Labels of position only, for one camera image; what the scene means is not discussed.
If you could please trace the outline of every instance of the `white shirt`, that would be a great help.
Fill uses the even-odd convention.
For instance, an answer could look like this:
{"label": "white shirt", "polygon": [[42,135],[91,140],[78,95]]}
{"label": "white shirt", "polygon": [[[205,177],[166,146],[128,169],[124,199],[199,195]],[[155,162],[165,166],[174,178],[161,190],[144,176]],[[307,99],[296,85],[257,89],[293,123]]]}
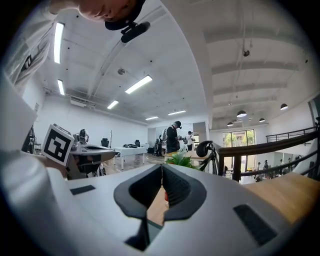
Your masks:
{"label": "white shirt", "polygon": [[49,5],[49,0],[44,1],[30,14],[5,56],[5,73],[20,96],[24,94],[29,78],[48,56],[50,30],[57,17],[49,12]]}
{"label": "white shirt", "polygon": [[193,144],[192,134],[191,135],[188,134],[186,136],[186,140],[188,142],[187,145],[189,145],[189,146],[192,145]]}

